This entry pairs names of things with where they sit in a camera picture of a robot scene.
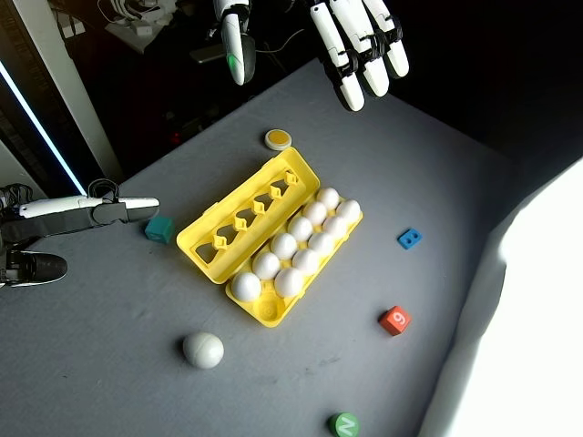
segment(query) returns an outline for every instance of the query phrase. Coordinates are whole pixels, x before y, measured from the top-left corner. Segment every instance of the number 9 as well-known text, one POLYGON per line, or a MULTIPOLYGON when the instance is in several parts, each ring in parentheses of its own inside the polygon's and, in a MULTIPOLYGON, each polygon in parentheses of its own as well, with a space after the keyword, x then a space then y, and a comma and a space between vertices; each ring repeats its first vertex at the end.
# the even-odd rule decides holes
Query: number 9
POLYGON ((396 312, 395 314, 393 314, 393 319, 400 325, 404 325, 404 323, 406 322, 406 318, 400 312, 396 312))

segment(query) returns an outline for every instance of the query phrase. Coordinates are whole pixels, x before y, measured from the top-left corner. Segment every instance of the number on red block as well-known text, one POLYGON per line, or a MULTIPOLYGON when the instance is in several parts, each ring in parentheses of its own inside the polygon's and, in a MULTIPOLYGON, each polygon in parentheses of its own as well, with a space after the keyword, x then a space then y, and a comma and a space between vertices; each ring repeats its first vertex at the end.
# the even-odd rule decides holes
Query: number on red block
POLYGON ((410 322, 411 316, 403 311, 401 307, 392 307, 381 318, 381 325, 392 335, 402 333, 410 322))

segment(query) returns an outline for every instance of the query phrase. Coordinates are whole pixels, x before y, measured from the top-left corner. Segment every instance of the teal cube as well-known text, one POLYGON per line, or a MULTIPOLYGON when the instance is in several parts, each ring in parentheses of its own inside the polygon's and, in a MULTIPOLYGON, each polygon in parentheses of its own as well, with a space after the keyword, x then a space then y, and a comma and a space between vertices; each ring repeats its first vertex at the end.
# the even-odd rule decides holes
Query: teal cube
POLYGON ((174 221, 172 218, 157 216, 146 226, 146 236, 158 243, 170 243, 174 235, 174 221))

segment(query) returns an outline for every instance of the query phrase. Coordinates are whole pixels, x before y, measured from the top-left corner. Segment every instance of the yellow disc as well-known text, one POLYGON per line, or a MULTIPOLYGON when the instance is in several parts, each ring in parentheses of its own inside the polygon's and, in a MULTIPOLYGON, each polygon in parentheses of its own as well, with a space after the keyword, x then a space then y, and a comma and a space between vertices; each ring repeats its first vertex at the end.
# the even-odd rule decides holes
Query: yellow disc
POLYGON ((265 145, 272 150, 284 150, 292 145, 292 136, 285 130, 273 129, 265 134, 265 145))

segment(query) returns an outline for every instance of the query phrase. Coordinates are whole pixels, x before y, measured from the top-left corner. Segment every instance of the white light strip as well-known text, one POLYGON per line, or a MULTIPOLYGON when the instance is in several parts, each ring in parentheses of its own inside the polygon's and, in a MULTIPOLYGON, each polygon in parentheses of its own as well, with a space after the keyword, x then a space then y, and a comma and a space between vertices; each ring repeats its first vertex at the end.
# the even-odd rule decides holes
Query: white light strip
POLYGON ((28 115, 28 118, 30 118, 30 121, 33 122, 33 125, 35 125, 36 130, 38 130, 38 133, 40 134, 40 136, 45 140, 46 145, 48 146, 48 148, 50 148, 51 152, 53 152, 53 155, 55 155, 56 160, 61 165, 61 167, 65 170, 65 172, 67 173, 67 175, 69 176, 71 181, 75 184, 75 187, 77 187, 77 189, 79 190, 79 193, 81 193, 83 196, 86 196, 87 195, 86 191, 83 189, 83 187, 81 186, 81 184, 79 183, 79 181, 77 180, 77 178, 75 177, 73 172, 71 171, 71 168, 69 168, 69 166, 66 164, 66 162, 63 159, 63 157, 61 156, 60 152, 55 147, 55 144, 53 143, 51 138, 48 136, 48 134, 46 133, 43 126, 38 121, 38 118, 36 118, 33 110, 30 108, 28 103, 26 103, 24 96, 20 93, 20 90, 16 86, 14 80, 12 80, 12 77, 10 77, 10 75, 6 71, 4 64, 2 64, 1 60, 0 60, 0 74, 2 74, 2 77, 4 78, 4 80, 6 81, 8 86, 10 86, 10 89, 12 90, 16 99, 18 100, 18 102, 20 103, 20 105, 22 106, 22 108, 24 109, 26 114, 28 115))

